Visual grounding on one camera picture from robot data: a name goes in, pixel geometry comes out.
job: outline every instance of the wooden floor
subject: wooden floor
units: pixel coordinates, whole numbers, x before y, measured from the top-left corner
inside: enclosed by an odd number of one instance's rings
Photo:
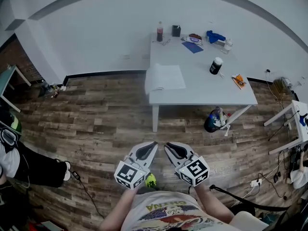
[[[67,91],[56,99],[50,95],[37,98],[39,89],[32,86],[13,102],[22,110],[17,116],[22,122],[25,145],[43,155],[70,161],[72,170],[79,173],[104,216],[116,205],[124,190],[113,177],[118,162],[133,145],[143,141],[159,143],[151,171],[156,175],[158,186],[169,191],[187,193],[188,184],[174,175],[174,168],[163,151],[163,144],[168,141],[189,144],[211,168],[207,184],[215,184],[238,196],[251,191],[249,183],[257,178],[258,172],[268,174],[278,165],[278,155],[269,156],[268,151],[286,144],[288,133],[283,128],[268,142],[283,119],[263,126],[281,110],[266,84],[250,82],[258,106],[251,107],[232,123],[229,136],[224,137],[225,131],[210,134],[203,128],[214,108],[209,106],[162,107],[158,132],[153,133],[144,78],[144,75],[132,74],[71,79]],[[215,89],[204,90],[204,95],[208,91]],[[289,104],[291,99],[284,95],[283,105]],[[224,107],[225,113],[232,114],[236,109],[236,106]],[[280,172],[282,177],[275,186],[280,195],[286,192],[289,197],[293,188],[284,183],[283,164]],[[68,230],[95,230],[102,220],[75,179],[59,189],[34,185],[32,188],[31,202],[44,206],[44,210],[37,213]],[[293,190],[292,198],[284,201],[268,182],[263,182],[259,194],[247,199],[261,205],[288,206],[296,202],[301,193],[302,190]],[[227,195],[214,194],[227,206],[235,203]]]

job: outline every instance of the black cup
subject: black cup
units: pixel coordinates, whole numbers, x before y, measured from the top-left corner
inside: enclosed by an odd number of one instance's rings
[[[181,35],[181,27],[180,26],[172,26],[172,36],[179,37]]]

